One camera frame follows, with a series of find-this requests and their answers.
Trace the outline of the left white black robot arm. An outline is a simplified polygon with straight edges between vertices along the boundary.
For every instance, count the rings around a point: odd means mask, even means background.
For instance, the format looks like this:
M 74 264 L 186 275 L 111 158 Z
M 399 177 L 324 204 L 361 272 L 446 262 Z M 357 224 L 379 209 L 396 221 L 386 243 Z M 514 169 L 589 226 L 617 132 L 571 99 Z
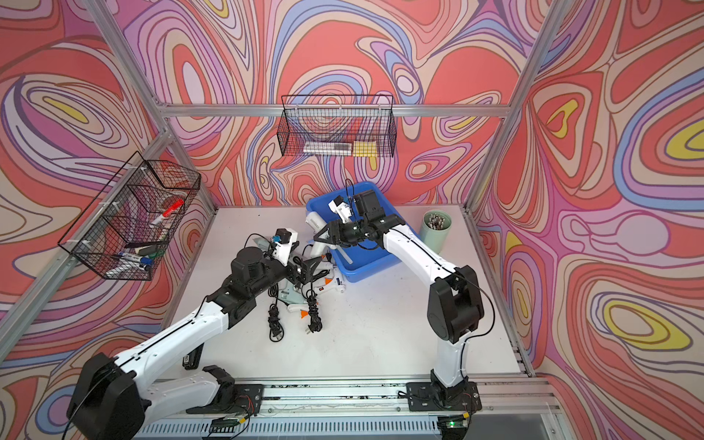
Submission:
M 68 405 L 68 424 L 88 439 L 131 439 L 159 419 L 189 412 L 225 413 L 238 407 L 238 385 L 218 366 L 181 379 L 159 378 L 177 361 L 241 322 L 257 297 L 283 280 L 313 282 L 322 257 L 277 257 L 244 247 L 221 286 L 187 317 L 114 357 L 98 353 L 84 366 Z

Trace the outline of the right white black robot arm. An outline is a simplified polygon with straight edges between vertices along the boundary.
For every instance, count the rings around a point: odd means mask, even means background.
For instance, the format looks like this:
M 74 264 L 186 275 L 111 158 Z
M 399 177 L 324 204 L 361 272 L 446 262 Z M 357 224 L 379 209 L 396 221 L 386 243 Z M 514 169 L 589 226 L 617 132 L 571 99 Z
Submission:
M 430 373 L 429 390 L 410 393 L 408 399 L 448 410 L 469 398 L 465 346 L 485 316 L 476 271 L 441 258 L 397 214 L 345 223 L 340 219 L 326 222 L 320 214 L 310 213 L 306 223 L 315 232 L 313 240 L 330 248 L 353 248 L 366 240 L 374 242 L 401 260 L 428 289 L 426 316 L 438 337 L 436 363 Z

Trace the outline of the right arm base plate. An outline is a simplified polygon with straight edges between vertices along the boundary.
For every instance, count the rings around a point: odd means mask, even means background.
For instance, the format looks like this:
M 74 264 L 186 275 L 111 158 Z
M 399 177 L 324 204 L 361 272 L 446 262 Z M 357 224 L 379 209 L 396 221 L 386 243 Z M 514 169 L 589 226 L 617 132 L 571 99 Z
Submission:
M 475 414 L 483 406 L 477 383 L 463 381 L 446 388 L 434 382 L 408 382 L 398 393 L 405 399 L 411 412 L 464 412 Z

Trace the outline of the large mint glue gun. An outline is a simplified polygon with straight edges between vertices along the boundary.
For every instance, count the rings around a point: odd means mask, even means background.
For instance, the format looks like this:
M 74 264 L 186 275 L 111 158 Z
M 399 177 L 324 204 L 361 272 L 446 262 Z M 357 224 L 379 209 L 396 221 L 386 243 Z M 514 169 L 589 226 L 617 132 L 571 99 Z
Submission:
M 320 232 L 325 226 L 326 226 L 326 221 L 318 214 L 317 212 L 310 212 L 307 214 L 305 223 L 313 229 L 313 232 L 318 233 Z M 319 257 L 325 253 L 327 249 L 332 249 L 336 250 L 344 260 L 346 260 L 347 263 L 352 263 L 353 260 L 348 256 L 346 251 L 342 249 L 342 247 L 336 247 L 332 245 L 326 245 L 325 243 L 317 243 L 316 241 L 313 242 L 313 247 L 311 249 L 311 256 L 312 257 Z

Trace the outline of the white orange glue gun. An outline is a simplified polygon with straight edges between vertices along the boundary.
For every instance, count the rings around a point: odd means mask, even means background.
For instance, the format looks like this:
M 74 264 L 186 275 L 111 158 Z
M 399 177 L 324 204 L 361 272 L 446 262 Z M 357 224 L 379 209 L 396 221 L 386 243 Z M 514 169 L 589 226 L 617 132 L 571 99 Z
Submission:
M 305 287 L 304 292 L 307 294 L 344 293 L 346 291 L 346 285 L 339 277 L 323 277 L 313 283 L 306 284 Z

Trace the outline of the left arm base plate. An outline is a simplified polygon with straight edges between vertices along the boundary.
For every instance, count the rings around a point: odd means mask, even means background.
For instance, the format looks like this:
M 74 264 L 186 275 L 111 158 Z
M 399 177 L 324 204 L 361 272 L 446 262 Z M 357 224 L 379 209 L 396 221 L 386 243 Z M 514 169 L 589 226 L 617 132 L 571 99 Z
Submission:
M 257 415 L 263 400 L 262 384 L 224 384 L 205 406 L 187 409 L 187 414 L 247 414 Z

